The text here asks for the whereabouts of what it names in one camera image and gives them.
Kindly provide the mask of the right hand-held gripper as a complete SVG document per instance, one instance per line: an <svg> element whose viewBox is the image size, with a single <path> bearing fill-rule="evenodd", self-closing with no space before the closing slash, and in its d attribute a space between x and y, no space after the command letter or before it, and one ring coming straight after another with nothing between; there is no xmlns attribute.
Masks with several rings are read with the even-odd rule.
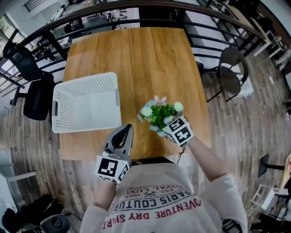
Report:
<svg viewBox="0 0 291 233"><path fill-rule="evenodd" d="M162 130L166 133L166 137L178 146L183 146L194 137L190 123L183 115Z"/></svg>

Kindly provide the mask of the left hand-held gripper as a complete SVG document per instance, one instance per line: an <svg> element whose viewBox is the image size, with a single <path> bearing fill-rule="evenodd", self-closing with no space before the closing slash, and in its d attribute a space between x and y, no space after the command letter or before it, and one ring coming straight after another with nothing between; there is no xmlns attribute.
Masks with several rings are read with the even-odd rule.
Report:
<svg viewBox="0 0 291 233"><path fill-rule="evenodd" d="M106 138L102 154L97 156L95 175L115 184L120 184L130 169L134 129L131 124L122 125Z"/></svg>

